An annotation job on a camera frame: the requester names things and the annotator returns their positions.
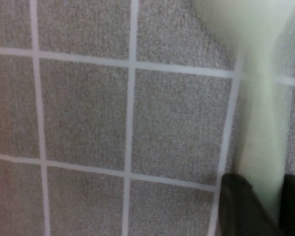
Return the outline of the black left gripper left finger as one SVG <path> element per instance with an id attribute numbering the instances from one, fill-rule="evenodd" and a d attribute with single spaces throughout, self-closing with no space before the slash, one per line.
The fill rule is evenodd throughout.
<path id="1" fill-rule="evenodd" d="M 238 174 L 222 176 L 218 222 L 223 236 L 283 236 L 248 181 Z"/>

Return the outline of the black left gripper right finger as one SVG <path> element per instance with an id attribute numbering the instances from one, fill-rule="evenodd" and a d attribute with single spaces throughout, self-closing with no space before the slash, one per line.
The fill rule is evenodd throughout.
<path id="1" fill-rule="evenodd" d="M 295 175 L 285 175 L 279 228 L 286 236 L 295 236 Z"/>

